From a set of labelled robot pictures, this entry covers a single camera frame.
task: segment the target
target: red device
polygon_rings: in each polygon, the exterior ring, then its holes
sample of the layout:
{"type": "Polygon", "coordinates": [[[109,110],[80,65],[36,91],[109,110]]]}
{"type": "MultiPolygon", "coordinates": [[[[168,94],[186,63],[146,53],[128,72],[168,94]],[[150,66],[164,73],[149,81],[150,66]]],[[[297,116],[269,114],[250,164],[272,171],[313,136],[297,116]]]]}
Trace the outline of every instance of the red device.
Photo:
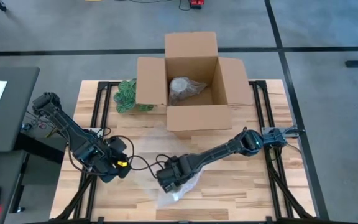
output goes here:
{"type": "Polygon", "coordinates": [[[201,9],[204,4],[204,0],[190,0],[190,7],[192,9],[201,9]]]}

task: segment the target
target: clear plastic bag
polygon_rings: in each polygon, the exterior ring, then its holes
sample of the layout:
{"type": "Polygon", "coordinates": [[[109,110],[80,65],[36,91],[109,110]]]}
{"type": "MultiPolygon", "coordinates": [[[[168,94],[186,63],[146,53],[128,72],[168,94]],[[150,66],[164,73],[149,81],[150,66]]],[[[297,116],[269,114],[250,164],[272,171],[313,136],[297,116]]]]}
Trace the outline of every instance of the clear plastic bag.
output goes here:
{"type": "Polygon", "coordinates": [[[160,189],[158,193],[157,208],[171,205],[183,198],[187,192],[191,191],[195,185],[197,185],[202,172],[202,170],[198,172],[196,175],[194,175],[194,177],[188,180],[185,184],[182,184],[173,192],[165,193],[162,189],[160,189]]]}
{"type": "Polygon", "coordinates": [[[176,77],[169,85],[170,105],[174,106],[180,100],[197,95],[205,89],[207,84],[190,80],[187,77],[176,77]]]}

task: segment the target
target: box flap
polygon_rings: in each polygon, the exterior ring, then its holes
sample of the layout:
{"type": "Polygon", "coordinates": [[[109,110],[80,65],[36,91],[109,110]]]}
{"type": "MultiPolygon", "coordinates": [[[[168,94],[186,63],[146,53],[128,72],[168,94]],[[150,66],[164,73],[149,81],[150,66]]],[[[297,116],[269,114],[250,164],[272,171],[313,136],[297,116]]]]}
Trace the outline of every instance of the box flap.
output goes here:
{"type": "Polygon", "coordinates": [[[167,104],[165,59],[139,57],[137,59],[136,103],[167,104]]]}
{"type": "Polygon", "coordinates": [[[169,106],[169,131],[231,129],[230,109],[227,105],[169,106]]]}
{"type": "Polygon", "coordinates": [[[189,32],[165,34],[165,57],[218,56],[214,32],[189,32]]]}
{"type": "Polygon", "coordinates": [[[219,57],[218,63],[222,72],[227,103],[251,105],[253,103],[252,92],[242,60],[219,57]]]}

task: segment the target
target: cardboard box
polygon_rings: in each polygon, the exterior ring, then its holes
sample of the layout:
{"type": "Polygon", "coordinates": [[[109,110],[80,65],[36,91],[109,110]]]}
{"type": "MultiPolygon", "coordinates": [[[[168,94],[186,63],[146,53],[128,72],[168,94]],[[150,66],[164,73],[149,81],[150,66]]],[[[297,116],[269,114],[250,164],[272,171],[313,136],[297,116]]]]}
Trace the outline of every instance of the cardboard box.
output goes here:
{"type": "Polygon", "coordinates": [[[165,58],[139,57],[136,103],[167,105],[167,129],[231,129],[228,105],[252,104],[242,60],[218,57],[214,32],[165,35],[165,58]],[[169,83],[188,77],[208,86],[196,96],[169,106],[169,83]]]}

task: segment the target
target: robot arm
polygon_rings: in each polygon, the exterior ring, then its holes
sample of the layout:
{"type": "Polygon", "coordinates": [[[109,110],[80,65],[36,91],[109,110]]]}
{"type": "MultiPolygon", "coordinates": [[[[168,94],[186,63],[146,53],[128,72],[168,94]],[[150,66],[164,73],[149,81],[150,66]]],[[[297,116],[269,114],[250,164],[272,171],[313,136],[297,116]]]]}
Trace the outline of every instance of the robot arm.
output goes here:
{"type": "Polygon", "coordinates": [[[203,166],[216,160],[225,158],[234,153],[253,156],[263,146],[282,147],[287,144],[279,129],[261,136],[254,130],[246,130],[236,137],[218,147],[200,154],[185,154],[180,157],[173,156],[166,163],[165,168],[157,171],[157,179],[165,192],[170,192],[181,184],[186,183],[203,166]]]}
{"type": "Polygon", "coordinates": [[[95,132],[79,127],[63,112],[56,94],[44,93],[33,101],[32,108],[36,115],[46,117],[55,125],[68,141],[73,157],[103,182],[110,182],[115,176],[124,178],[130,171],[127,155],[122,153],[126,149],[124,142],[119,138],[103,142],[95,132]]]}

